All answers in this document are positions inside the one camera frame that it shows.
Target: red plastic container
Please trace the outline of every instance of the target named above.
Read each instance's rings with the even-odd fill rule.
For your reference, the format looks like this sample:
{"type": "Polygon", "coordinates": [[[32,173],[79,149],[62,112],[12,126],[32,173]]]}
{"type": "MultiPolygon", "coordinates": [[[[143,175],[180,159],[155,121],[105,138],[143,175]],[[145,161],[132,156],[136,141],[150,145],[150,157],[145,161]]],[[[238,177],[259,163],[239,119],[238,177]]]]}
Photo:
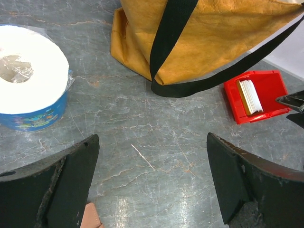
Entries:
{"type": "Polygon", "coordinates": [[[279,96],[287,95],[287,89],[278,70],[249,71],[224,83],[232,112],[237,124],[252,123],[268,119],[291,111],[290,108],[276,102],[279,96]],[[238,91],[236,81],[251,80],[263,107],[263,113],[247,116],[238,91]]]}

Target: yellow bag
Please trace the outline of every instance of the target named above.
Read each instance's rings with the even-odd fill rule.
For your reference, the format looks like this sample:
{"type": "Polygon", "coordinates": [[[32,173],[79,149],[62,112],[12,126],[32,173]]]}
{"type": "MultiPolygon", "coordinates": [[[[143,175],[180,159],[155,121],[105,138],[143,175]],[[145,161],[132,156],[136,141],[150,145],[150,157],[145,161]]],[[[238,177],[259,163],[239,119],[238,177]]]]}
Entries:
{"type": "Polygon", "coordinates": [[[121,0],[111,54],[152,81],[152,91],[184,97],[247,71],[304,19],[218,74],[186,83],[231,62],[304,12],[278,0],[121,0]]]}

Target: bag strap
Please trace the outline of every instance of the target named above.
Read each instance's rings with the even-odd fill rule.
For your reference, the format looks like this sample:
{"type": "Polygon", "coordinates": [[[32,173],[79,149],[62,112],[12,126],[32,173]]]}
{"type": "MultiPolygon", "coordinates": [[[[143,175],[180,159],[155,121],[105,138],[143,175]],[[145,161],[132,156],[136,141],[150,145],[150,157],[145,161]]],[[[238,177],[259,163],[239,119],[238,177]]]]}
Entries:
{"type": "Polygon", "coordinates": [[[227,69],[199,81],[160,85],[155,76],[174,48],[198,0],[168,0],[150,54],[151,90],[164,97],[186,97],[216,87],[247,71],[279,46],[304,20],[304,16],[284,32],[227,69]]]}

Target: marble floor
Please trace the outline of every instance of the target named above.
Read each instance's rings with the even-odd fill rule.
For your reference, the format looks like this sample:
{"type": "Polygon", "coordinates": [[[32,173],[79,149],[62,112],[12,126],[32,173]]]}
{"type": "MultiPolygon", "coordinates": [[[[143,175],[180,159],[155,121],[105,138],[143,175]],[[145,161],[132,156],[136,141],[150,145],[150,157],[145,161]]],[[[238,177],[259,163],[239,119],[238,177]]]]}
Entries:
{"type": "MultiPolygon", "coordinates": [[[[150,82],[114,60],[110,34],[118,0],[0,5],[0,23],[46,28],[76,78],[66,112],[53,126],[33,133],[0,126],[0,172],[96,133],[101,150],[89,200],[106,228],[225,228],[208,163],[208,132],[303,170],[303,129],[286,115],[236,125],[222,85],[187,98],[158,97],[150,82]]],[[[252,69],[274,68],[260,62],[252,69]]],[[[282,74],[290,93],[303,89],[303,82],[282,74]]]]}

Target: toilet paper roll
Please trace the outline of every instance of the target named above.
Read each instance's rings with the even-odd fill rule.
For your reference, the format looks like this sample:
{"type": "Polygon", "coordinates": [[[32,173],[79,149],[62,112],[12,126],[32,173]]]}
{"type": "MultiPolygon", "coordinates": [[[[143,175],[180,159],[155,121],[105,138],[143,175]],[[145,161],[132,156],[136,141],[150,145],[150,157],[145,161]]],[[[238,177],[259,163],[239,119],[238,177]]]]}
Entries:
{"type": "Polygon", "coordinates": [[[55,103],[65,92],[69,71],[60,48],[27,28],[4,25],[0,26],[0,34],[0,60],[4,67],[14,67],[16,62],[26,63],[27,67],[15,75],[18,79],[27,71],[23,74],[26,80],[15,80],[20,83],[1,76],[0,72],[0,113],[31,113],[55,103]]]}

